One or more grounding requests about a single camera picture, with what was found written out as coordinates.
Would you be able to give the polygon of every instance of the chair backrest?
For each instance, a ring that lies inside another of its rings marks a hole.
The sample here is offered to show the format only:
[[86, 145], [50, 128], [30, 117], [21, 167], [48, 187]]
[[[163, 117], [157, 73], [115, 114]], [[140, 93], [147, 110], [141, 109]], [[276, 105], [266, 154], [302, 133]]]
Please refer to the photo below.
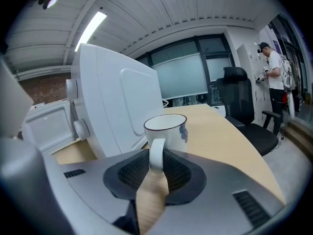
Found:
[[225, 105], [226, 116], [243, 124], [254, 120], [251, 81], [241, 67], [225, 67], [224, 78], [216, 80], [217, 88]]

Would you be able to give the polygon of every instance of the desk surface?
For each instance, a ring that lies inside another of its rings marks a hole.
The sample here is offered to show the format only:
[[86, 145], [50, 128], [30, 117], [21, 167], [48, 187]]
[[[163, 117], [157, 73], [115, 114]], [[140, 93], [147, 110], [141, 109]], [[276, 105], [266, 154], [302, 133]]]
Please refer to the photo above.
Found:
[[[232, 165], [263, 185], [285, 204], [282, 192], [271, 170], [252, 144], [224, 117], [206, 104], [164, 109], [166, 114], [185, 115], [188, 129], [187, 152]], [[58, 162], [62, 158], [56, 154]], [[149, 171], [137, 191], [137, 213], [144, 234], [164, 210], [168, 194], [164, 175]]]

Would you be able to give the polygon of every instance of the headrest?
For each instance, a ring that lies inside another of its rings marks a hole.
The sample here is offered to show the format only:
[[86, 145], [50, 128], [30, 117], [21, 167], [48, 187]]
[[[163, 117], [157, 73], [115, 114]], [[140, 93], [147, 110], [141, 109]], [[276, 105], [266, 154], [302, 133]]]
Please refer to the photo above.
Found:
[[248, 79], [246, 71], [241, 67], [224, 67], [224, 81], [236, 82]]

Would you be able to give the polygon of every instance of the black pants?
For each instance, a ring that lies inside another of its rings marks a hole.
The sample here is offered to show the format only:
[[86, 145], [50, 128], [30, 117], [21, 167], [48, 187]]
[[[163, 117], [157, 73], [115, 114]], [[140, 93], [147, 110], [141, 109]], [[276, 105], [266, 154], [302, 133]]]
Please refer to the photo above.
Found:
[[269, 95], [270, 95], [270, 102], [272, 103], [272, 110], [274, 113], [277, 113], [281, 116], [280, 119], [274, 118], [274, 122], [279, 122], [280, 126], [281, 122], [283, 121], [283, 96], [285, 91], [284, 90], [277, 90], [277, 89], [270, 89]]

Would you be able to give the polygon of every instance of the man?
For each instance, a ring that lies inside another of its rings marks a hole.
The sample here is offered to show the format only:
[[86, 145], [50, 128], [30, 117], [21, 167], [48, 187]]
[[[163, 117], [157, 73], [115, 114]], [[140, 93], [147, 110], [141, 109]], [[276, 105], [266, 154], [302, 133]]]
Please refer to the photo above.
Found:
[[274, 121], [283, 120], [283, 96], [285, 93], [283, 74], [284, 66], [280, 55], [273, 50], [267, 43], [260, 44], [261, 52], [268, 58], [269, 69], [265, 72], [265, 76], [268, 78], [269, 95], [274, 113], [281, 116], [281, 119], [274, 119]]

